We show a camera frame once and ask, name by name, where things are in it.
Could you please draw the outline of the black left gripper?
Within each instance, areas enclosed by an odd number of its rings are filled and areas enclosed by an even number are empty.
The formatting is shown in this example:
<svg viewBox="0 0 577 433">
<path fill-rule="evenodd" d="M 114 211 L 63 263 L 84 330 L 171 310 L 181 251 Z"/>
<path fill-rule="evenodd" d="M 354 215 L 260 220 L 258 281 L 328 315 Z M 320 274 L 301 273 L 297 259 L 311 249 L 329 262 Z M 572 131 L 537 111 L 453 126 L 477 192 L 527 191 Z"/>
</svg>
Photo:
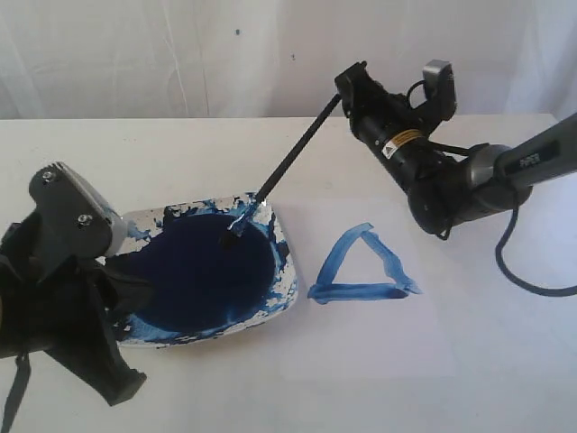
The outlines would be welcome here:
<svg viewBox="0 0 577 433">
<path fill-rule="evenodd" d="M 110 320 L 143 309 L 145 280 L 97 263 L 108 223 L 13 223 L 1 240 L 1 356 L 45 352 L 108 405 L 130 400 L 147 379 L 125 362 Z"/>
</svg>

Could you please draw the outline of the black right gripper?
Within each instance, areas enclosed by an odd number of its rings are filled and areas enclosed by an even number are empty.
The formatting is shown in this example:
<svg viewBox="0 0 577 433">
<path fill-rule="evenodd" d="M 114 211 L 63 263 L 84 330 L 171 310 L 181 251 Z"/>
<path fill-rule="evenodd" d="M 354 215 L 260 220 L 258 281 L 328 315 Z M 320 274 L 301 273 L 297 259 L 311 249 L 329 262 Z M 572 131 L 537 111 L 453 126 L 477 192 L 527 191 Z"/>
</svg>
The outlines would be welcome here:
<svg viewBox="0 0 577 433">
<path fill-rule="evenodd" d="M 394 180 L 416 180 L 431 163 L 422 125 L 407 98 L 391 94 L 367 72 L 367 61 L 340 73 L 334 84 L 355 138 L 365 143 Z"/>
</svg>

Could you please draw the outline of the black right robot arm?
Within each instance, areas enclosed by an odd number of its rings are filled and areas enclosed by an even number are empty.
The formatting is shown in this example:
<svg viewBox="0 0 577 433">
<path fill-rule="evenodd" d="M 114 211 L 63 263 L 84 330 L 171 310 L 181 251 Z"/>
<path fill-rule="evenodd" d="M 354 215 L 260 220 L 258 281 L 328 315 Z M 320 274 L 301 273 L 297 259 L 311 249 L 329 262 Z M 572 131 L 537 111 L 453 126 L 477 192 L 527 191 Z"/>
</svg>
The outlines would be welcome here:
<svg viewBox="0 0 577 433">
<path fill-rule="evenodd" d="M 516 147 L 481 143 L 461 148 L 431 140 L 456 112 L 453 67 L 432 60 L 419 81 L 425 101 L 392 94 L 356 62 L 335 80 L 345 116 L 406 194 L 422 230 L 445 239 L 454 226 L 513 210 L 534 185 L 576 171 L 576 117 L 570 115 Z"/>
</svg>

